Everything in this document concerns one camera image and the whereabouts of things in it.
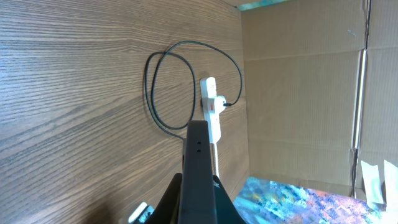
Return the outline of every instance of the cardboard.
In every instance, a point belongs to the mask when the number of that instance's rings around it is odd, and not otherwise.
[[[242,25],[251,175],[348,195],[364,1],[287,1]]]
[[[364,88],[359,159],[383,167],[398,164],[398,1],[372,1],[368,64]],[[384,185],[384,173],[380,173]],[[357,168],[357,198],[363,194],[362,167]]]

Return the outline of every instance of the wooden table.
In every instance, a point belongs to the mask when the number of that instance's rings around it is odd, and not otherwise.
[[[0,223],[115,221],[141,201],[156,206],[182,171],[182,142],[150,117],[146,59],[190,39],[243,70],[241,36],[240,12],[220,0],[1,1]],[[175,52],[198,87],[216,77],[218,93],[236,98],[239,76],[226,57],[194,45]],[[188,67],[167,58],[155,101],[162,119],[186,123],[192,96]],[[194,119],[203,119],[200,103]],[[221,181],[234,198],[249,167],[244,91],[220,120]]]

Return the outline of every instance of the white power strip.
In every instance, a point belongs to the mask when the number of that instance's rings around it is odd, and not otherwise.
[[[216,175],[219,178],[218,170],[218,150],[217,142],[221,138],[221,126],[219,114],[225,110],[226,103],[224,96],[217,96],[216,79],[213,77],[202,78],[200,80],[201,100],[203,105],[203,115],[209,127],[210,143],[214,144],[214,163]]]

